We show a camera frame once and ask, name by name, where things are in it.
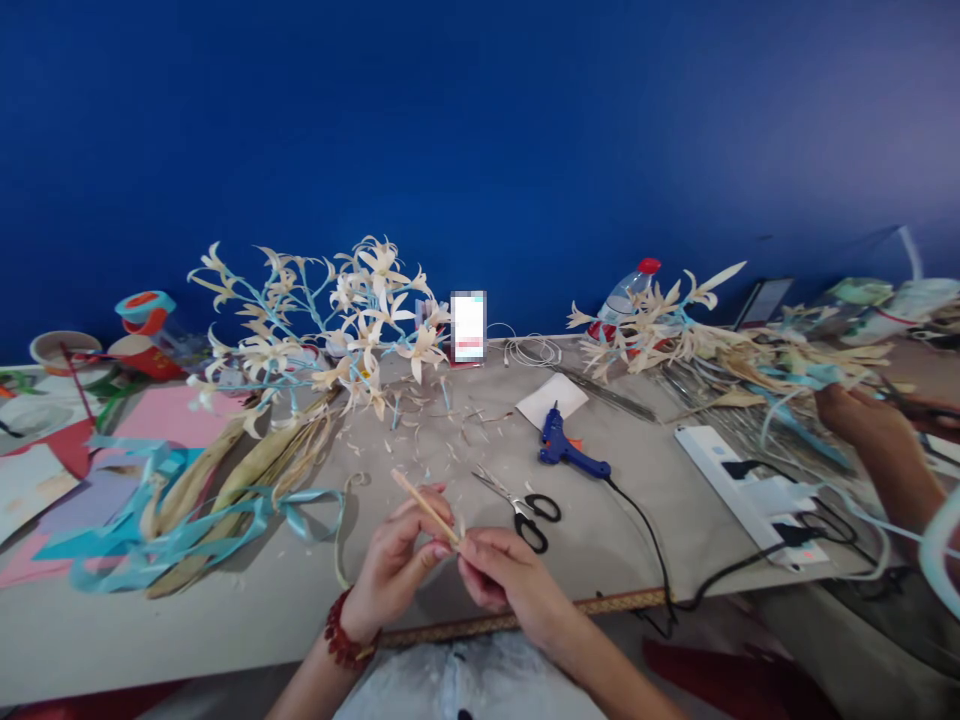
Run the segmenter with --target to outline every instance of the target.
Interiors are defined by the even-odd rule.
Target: hot glue gun
[[[599,480],[610,477],[609,463],[587,457],[563,434],[563,417],[557,409],[557,403],[554,403],[553,409],[547,413],[541,439],[546,447],[540,451],[540,460],[548,465],[556,465],[561,460],[566,460]]]

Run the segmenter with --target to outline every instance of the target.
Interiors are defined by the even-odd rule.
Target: white power strip
[[[709,425],[681,426],[674,435],[761,550],[783,542],[773,527],[774,523],[800,527],[793,513],[817,509],[810,499],[812,489],[809,486],[793,485],[782,476],[760,480],[751,472],[741,480],[732,478],[723,463],[742,460]],[[803,565],[829,560],[813,541],[796,548],[784,548],[768,559],[795,571]]]

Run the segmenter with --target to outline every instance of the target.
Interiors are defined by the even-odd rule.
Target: plastic bottle
[[[597,313],[599,321],[587,328],[587,334],[594,340],[599,340],[600,333],[603,332],[607,341],[612,340],[617,331],[617,324],[637,312],[630,300],[631,295],[639,295],[650,287],[653,276],[659,269],[659,260],[644,258],[643,262],[637,265],[635,272],[627,275],[610,291],[607,301]]]

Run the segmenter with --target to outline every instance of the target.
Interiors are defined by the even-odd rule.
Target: red beaded bracelet
[[[377,636],[373,638],[373,642],[364,647],[360,643],[353,642],[347,635],[347,631],[340,626],[340,612],[343,610],[343,603],[346,602],[350,590],[353,590],[353,588],[338,597],[333,607],[330,608],[323,637],[327,640],[327,652],[334,656],[337,665],[348,670],[363,672],[377,653],[377,641],[380,640],[380,633],[378,632]]]

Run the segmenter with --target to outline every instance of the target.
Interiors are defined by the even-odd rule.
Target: black-handled scissors
[[[910,420],[928,420],[931,422],[936,422],[937,418],[945,417],[960,422],[960,413],[956,412],[955,410],[930,407],[929,405],[911,402],[904,397],[903,393],[897,390],[896,386],[883,375],[880,376],[880,380],[883,382],[884,389],[882,392],[887,396],[887,400],[893,402],[893,404],[897,406],[897,409],[906,415]],[[920,433],[920,444],[923,446],[923,449],[928,455],[932,455],[933,457],[939,458],[944,462],[948,462],[951,465],[960,467],[960,463],[958,463],[949,455],[944,455],[943,453],[934,450],[933,446],[930,444],[930,438],[927,437],[926,433]]]
[[[950,418],[951,420],[960,420],[960,413],[956,410],[947,410],[946,408],[930,407],[929,405],[922,405],[920,403],[911,402],[903,393],[897,390],[896,385],[890,382],[883,375],[880,376],[880,380],[883,382],[883,393],[887,396],[888,400],[893,401],[893,403],[900,409],[904,415],[913,420],[936,420],[940,417]]]
[[[471,474],[488,488],[493,490],[497,495],[513,505],[513,527],[517,531],[517,535],[522,537],[524,542],[526,542],[527,545],[530,546],[530,549],[537,553],[537,555],[542,555],[545,553],[547,548],[550,547],[550,543],[547,542],[547,538],[542,532],[540,532],[540,528],[537,527],[537,524],[533,521],[533,518],[530,517],[528,512],[532,512],[534,515],[543,518],[547,522],[560,522],[560,518],[563,517],[560,513],[560,506],[554,502],[553,498],[547,497],[546,495],[541,495],[539,493],[530,493],[529,495],[524,495],[523,499],[521,500],[507,490],[503,483],[487,472],[482,465],[478,464],[477,469],[480,472],[474,472]],[[530,538],[524,534],[525,529],[536,538],[536,544],[531,542]]]

